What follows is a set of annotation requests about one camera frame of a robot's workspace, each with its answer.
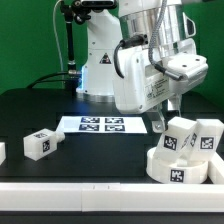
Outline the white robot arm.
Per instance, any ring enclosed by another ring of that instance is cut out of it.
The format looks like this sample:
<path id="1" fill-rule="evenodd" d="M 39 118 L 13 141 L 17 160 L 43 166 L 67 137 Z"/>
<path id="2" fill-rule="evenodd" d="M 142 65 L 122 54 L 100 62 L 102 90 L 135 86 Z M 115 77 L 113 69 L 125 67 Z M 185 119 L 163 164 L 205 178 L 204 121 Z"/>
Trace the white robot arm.
<path id="1" fill-rule="evenodd" d="M 122 114 L 146 113 L 156 132 L 166 129 L 162 103 L 179 95 L 196 46 L 183 12 L 185 0 L 79 0 L 75 18 L 87 23 L 88 59 L 78 96 L 113 102 Z"/>

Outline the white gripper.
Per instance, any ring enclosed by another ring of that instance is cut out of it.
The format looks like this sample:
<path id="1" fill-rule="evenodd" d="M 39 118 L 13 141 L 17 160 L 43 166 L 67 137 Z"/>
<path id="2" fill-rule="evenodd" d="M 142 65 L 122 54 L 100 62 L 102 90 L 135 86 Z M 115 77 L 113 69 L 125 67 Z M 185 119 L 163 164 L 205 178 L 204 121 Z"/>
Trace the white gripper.
<path id="1" fill-rule="evenodd" d="M 115 104 L 123 114 L 147 111 L 152 130 L 165 131 L 165 119 L 158 104 L 168 99 L 168 111 L 181 116 L 182 102 L 181 95 L 170 91 L 169 79 L 178 81 L 183 75 L 169 71 L 168 61 L 179 53 L 196 54 L 195 42 L 193 39 L 186 39 L 168 46 L 154 47 L 152 58 L 155 65 L 150 62 L 148 53 L 142 37 L 121 40 L 115 48 Z"/>

